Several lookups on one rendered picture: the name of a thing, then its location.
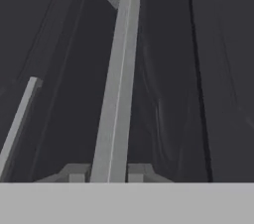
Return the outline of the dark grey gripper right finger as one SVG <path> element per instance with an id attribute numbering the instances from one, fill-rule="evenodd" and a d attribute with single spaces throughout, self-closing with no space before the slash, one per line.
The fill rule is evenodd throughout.
<path id="1" fill-rule="evenodd" d="M 155 173 L 151 164 L 129 164 L 129 182 L 170 182 L 169 179 Z"/>

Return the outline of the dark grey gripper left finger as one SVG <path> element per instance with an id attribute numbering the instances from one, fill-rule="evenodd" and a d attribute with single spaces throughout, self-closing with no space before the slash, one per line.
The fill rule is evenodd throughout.
<path id="1" fill-rule="evenodd" d="M 40 182 L 89 182 L 90 164 L 68 164 L 60 172 L 40 179 Z"/>

